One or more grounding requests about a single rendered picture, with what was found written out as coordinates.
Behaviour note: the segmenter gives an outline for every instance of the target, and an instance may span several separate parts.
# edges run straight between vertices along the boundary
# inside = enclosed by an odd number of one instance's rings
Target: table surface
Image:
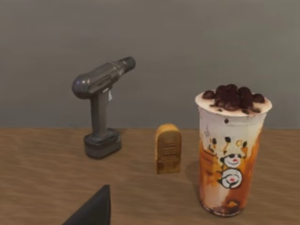
[[[183,129],[181,172],[155,174],[154,129],[122,129],[102,160],[83,150],[85,128],[0,129],[0,224],[61,225],[111,185],[112,225],[299,225],[300,130],[264,130],[248,205],[220,218],[197,200],[198,130]]]

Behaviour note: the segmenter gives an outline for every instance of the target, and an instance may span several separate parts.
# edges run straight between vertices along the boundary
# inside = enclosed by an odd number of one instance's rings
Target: power drill
[[[75,96],[90,99],[92,133],[84,137],[84,149],[91,158],[104,158],[121,149],[120,133],[106,127],[106,106],[113,84],[134,68],[135,59],[126,57],[106,62],[73,81]]]

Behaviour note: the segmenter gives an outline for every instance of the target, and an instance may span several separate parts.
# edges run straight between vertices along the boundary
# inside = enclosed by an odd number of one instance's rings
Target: drill base
[[[121,149],[120,133],[109,128],[107,135],[102,139],[89,134],[84,137],[84,149],[87,156],[91,158],[105,158]]]

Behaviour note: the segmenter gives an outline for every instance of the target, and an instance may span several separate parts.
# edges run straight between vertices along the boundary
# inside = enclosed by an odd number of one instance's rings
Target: orange liquid
[[[240,159],[236,169],[240,171],[242,179],[239,186],[235,188],[225,188],[222,185],[222,173],[228,167],[220,162],[211,150],[205,149],[200,140],[199,196],[207,211],[218,216],[230,217],[244,209],[259,148],[259,137],[260,134],[252,147],[251,155]],[[247,155],[247,147],[241,147],[241,150]]]

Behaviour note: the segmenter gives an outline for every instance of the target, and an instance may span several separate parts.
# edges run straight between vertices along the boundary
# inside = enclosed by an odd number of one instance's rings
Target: wooden table
[[[300,130],[265,130],[248,205],[219,218],[197,200],[198,131],[182,130],[181,172],[156,175],[154,129],[121,130],[123,149],[86,157],[81,128],[0,129],[0,224],[61,225],[104,184],[112,225],[299,225]]]

